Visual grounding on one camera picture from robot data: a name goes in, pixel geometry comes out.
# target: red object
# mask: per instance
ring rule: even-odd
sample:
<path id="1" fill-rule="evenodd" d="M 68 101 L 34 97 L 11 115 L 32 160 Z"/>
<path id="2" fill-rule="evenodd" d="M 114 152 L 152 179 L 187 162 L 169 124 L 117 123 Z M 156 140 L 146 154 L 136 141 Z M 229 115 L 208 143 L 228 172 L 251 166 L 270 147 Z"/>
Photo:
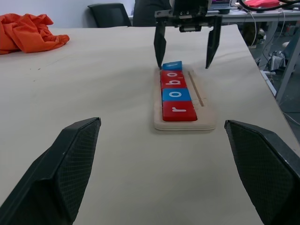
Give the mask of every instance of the red object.
<path id="1" fill-rule="evenodd" d="M 0 15 L 0 54 L 21 50 L 25 53 L 49 51 L 69 41 L 68 35 L 54 36 L 47 25 L 53 24 L 46 15 Z"/>
<path id="2" fill-rule="evenodd" d="M 269 8 L 274 6 L 279 6 L 280 1 L 278 0 L 246 0 L 244 2 L 247 6 L 258 8 Z"/>
<path id="3" fill-rule="evenodd" d="M 197 115 L 191 101 L 165 101 L 163 102 L 163 120 L 196 121 Z"/>
<path id="4" fill-rule="evenodd" d="M 161 79 L 164 78 L 184 78 L 182 71 L 176 70 L 176 71 L 170 71 L 170 70 L 162 70 Z"/>
<path id="5" fill-rule="evenodd" d="M 161 90 L 165 88 L 187 88 L 186 81 L 183 77 L 180 78 L 172 78 L 172 77 L 164 77 L 161 78 Z"/>

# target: person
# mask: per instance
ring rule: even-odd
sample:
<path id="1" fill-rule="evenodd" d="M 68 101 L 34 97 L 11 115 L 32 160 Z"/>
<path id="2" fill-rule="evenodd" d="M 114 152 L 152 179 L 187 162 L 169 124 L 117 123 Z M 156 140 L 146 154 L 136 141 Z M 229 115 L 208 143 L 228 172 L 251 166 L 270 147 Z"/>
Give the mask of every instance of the person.
<path id="1" fill-rule="evenodd" d="M 153 27 L 156 25 L 155 12 L 169 9 L 169 0 L 135 0 L 133 26 Z"/>

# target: orange cloth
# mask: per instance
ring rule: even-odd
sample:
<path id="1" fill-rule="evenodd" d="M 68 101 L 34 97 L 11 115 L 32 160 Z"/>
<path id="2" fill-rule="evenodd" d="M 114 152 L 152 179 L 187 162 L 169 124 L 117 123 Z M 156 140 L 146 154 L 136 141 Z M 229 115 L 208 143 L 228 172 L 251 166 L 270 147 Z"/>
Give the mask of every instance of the orange cloth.
<path id="1" fill-rule="evenodd" d="M 47 25 L 52 20 L 46 15 L 0 15 L 0 54 L 22 50 L 25 53 L 49 51 L 67 43 L 68 35 L 54 36 Z"/>

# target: robotic arm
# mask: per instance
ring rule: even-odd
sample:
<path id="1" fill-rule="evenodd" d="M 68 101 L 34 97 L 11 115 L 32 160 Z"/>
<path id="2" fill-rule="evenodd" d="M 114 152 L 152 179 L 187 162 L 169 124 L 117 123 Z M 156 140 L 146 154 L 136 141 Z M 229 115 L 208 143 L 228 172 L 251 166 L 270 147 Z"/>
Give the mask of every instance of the robotic arm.
<path id="1" fill-rule="evenodd" d="M 171 10 L 157 11 L 154 48 L 158 67 L 165 55 L 165 27 L 179 27 L 180 32 L 201 31 L 202 26 L 213 27 L 209 34 L 206 68 L 208 68 L 219 46 L 222 16 L 207 16 L 211 0 L 170 0 Z"/>

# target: white table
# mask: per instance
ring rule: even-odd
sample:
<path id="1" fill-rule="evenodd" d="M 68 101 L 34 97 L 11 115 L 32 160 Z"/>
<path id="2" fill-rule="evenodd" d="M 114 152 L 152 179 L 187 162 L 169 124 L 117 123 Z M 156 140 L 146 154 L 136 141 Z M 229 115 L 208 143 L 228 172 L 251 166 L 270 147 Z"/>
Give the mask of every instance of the white table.
<path id="1" fill-rule="evenodd" d="M 99 116 L 75 225 L 262 224 L 237 173 L 225 120 L 272 130 L 298 154 L 300 147 L 236 25 L 222 28 L 209 69 L 209 29 L 166 31 L 165 62 L 182 60 L 204 81 L 218 117 L 211 133 L 153 129 L 154 28 L 51 30 L 70 42 L 0 56 L 0 203 L 64 127 Z"/>

